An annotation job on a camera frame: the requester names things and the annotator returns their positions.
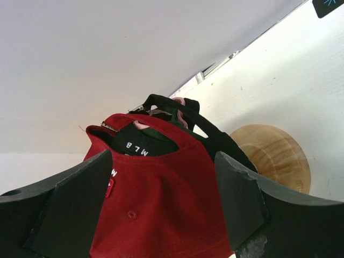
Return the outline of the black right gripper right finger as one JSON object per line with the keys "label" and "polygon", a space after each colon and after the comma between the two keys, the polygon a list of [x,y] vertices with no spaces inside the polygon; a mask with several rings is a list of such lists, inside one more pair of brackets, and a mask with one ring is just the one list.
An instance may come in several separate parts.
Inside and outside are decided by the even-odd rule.
{"label": "black right gripper right finger", "polygon": [[215,169],[236,257],[343,257],[343,203],[280,185],[223,152]]}

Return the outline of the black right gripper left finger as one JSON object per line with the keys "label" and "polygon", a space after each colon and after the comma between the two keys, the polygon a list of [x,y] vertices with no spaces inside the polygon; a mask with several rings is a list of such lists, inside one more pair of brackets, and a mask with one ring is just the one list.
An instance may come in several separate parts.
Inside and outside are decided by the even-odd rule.
{"label": "black right gripper left finger", "polygon": [[88,257],[112,170],[105,150],[1,195],[1,257]]}

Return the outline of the red baseball cap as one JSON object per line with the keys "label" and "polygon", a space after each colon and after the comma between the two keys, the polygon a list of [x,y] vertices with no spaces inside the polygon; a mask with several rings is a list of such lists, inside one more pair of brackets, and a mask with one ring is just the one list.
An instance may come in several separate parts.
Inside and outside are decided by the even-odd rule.
{"label": "red baseball cap", "polygon": [[[97,133],[117,137],[139,121],[170,138],[178,150],[136,156],[112,150]],[[140,114],[113,114],[88,126],[86,157],[109,151],[113,165],[90,257],[229,257],[231,249],[214,163],[200,141],[173,124]]]}

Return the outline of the pink baseball cap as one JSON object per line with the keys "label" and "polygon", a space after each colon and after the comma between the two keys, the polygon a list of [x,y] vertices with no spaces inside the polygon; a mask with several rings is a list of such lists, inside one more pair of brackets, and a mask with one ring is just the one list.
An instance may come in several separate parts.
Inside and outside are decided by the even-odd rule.
{"label": "pink baseball cap", "polygon": [[[185,99],[181,97],[175,97],[175,98],[172,98],[171,100],[183,106],[185,106],[187,103]],[[143,110],[140,110],[140,111],[143,111],[143,114],[145,115],[160,118],[162,120],[176,124],[177,126],[182,126],[186,129],[189,129],[189,123],[187,122],[186,118],[184,118],[184,114],[180,110],[176,109],[175,107],[168,107],[166,105],[157,106],[153,104],[153,106],[151,106],[148,111],[143,111]],[[149,128],[148,125],[144,125],[143,123],[138,122],[138,121],[135,121],[133,123],[134,123],[134,127],[139,130],[145,130]]]}

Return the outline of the dark green baseball cap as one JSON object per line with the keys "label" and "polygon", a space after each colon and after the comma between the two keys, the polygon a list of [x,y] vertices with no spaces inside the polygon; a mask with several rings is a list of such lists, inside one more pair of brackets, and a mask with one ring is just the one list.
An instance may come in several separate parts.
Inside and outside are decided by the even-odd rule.
{"label": "dark green baseball cap", "polygon": [[[156,108],[156,109],[150,110],[148,112],[148,115],[155,117],[155,118],[159,118],[161,120],[165,120],[165,121],[177,126],[178,128],[181,128],[182,130],[189,133],[191,136],[193,136],[195,139],[197,139],[199,141],[204,139],[201,135],[198,135],[198,134],[193,132],[192,124],[187,123],[187,119],[183,117],[183,113],[178,109],[175,109],[172,107],[161,107],[161,108]],[[155,129],[149,127],[148,125],[145,125],[139,121],[135,121],[133,123],[133,125],[136,129],[140,130],[140,132],[142,132],[143,134],[145,134],[151,138],[158,139],[161,141],[166,141],[166,142],[170,141],[170,139],[167,138],[162,133],[158,132],[157,130],[155,130]]]}

